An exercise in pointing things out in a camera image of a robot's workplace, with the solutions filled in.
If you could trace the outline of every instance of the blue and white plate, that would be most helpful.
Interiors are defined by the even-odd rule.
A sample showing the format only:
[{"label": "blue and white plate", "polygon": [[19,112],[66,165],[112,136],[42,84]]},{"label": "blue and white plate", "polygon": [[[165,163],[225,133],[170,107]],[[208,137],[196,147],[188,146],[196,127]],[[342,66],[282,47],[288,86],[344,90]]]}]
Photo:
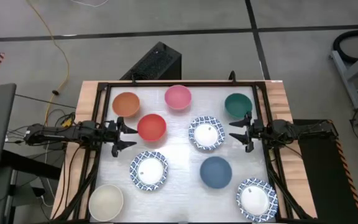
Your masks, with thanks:
[{"label": "blue and white plate", "polygon": [[196,118],[190,124],[189,138],[198,149],[214,150],[224,141],[223,126],[211,116]]},{"label": "blue and white plate", "polygon": [[167,179],[167,159],[159,152],[142,152],[131,162],[129,173],[138,188],[157,190]]},{"label": "blue and white plate", "polygon": [[276,191],[263,180],[249,178],[237,191],[236,201],[241,213],[253,222],[266,222],[277,213]]}]

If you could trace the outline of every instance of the black stand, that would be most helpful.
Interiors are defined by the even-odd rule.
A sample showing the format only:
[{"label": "black stand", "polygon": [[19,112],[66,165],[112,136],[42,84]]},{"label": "black stand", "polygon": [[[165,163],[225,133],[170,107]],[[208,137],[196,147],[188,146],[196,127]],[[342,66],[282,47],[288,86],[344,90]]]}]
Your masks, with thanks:
[{"label": "black stand", "polygon": [[16,153],[2,150],[1,153],[1,167],[11,167],[12,169],[34,174],[39,177],[46,177],[48,179],[58,180],[60,178],[61,169],[52,165],[37,162]]}]

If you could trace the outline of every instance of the yellow cable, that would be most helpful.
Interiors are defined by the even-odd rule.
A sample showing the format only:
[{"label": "yellow cable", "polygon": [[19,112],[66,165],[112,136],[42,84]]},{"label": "yellow cable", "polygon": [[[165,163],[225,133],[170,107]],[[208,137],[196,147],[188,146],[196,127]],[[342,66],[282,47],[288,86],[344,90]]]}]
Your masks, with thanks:
[{"label": "yellow cable", "polygon": [[[42,16],[40,15],[40,13],[38,12],[38,10],[36,10],[36,8],[31,4],[30,0],[26,0],[26,2],[28,3],[28,5],[34,10],[34,12],[38,15],[38,17],[41,19],[41,21],[43,22],[43,24],[45,25],[45,27],[47,28],[50,38],[52,39],[53,44],[61,51],[61,53],[63,54],[66,63],[67,63],[67,75],[66,78],[64,79],[64,81],[59,85],[59,87],[56,89],[58,92],[63,88],[63,86],[66,84],[66,82],[68,81],[69,77],[70,77],[70,63],[68,63],[68,59],[66,56],[66,53],[63,51],[62,48],[60,48],[60,46],[56,43],[55,38],[53,38],[53,34],[52,31],[49,29],[47,23],[44,21],[44,19],[42,18]],[[48,106],[47,106],[47,110],[45,112],[45,124],[48,125],[48,114],[49,114],[49,109],[50,109],[50,103],[53,101],[53,99],[55,98],[55,95],[52,94],[52,96],[50,97]]]}]

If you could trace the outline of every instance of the blue and white patterned bowl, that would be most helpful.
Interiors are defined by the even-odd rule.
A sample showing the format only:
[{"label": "blue and white patterned bowl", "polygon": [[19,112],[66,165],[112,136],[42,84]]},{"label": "blue and white patterned bowl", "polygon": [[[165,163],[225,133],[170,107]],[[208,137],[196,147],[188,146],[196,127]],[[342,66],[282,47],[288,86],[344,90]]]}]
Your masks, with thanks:
[{"label": "blue and white patterned bowl", "polygon": [[[242,205],[243,203],[241,202],[241,195],[246,188],[251,186],[255,186],[262,189],[266,193],[266,196],[268,197],[268,206],[263,214],[260,215],[251,214]],[[277,213],[278,200],[277,200],[276,191],[273,189],[272,186],[270,186],[270,184],[266,183],[263,180],[256,179],[254,177],[249,178],[240,184],[236,195],[236,202],[240,208],[241,213],[246,218],[252,220],[253,222],[266,222],[267,220],[274,218],[274,215]]]},{"label": "blue and white patterned bowl", "polygon": [[[145,184],[140,180],[138,176],[138,168],[140,163],[142,163],[146,159],[151,159],[151,158],[157,159],[158,161],[161,162],[163,166],[163,174],[158,182],[154,184]],[[167,175],[168,175],[167,159],[159,152],[149,152],[149,151],[142,152],[139,155],[137,155],[136,158],[131,162],[129,173],[131,174],[131,179],[136,185],[136,187],[142,190],[157,190],[167,179]]]},{"label": "blue and white patterned bowl", "polygon": [[[213,145],[203,146],[196,141],[195,130],[196,130],[197,126],[199,126],[201,124],[210,124],[218,132],[218,140]],[[214,118],[212,116],[201,116],[199,118],[196,118],[193,122],[191,122],[190,127],[189,127],[189,138],[190,138],[190,141],[192,143],[194,143],[198,149],[209,150],[209,151],[215,150],[224,141],[223,126],[220,121],[218,121],[216,118]]]}]

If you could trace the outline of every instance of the pink bowl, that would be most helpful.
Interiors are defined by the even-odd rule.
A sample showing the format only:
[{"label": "pink bowl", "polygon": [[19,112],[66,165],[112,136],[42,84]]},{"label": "pink bowl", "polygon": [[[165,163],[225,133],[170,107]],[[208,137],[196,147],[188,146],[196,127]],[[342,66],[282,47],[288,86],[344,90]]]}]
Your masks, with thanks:
[{"label": "pink bowl", "polygon": [[172,109],[183,110],[191,102],[190,90],[183,85],[171,86],[165,92],[165,102]]}]

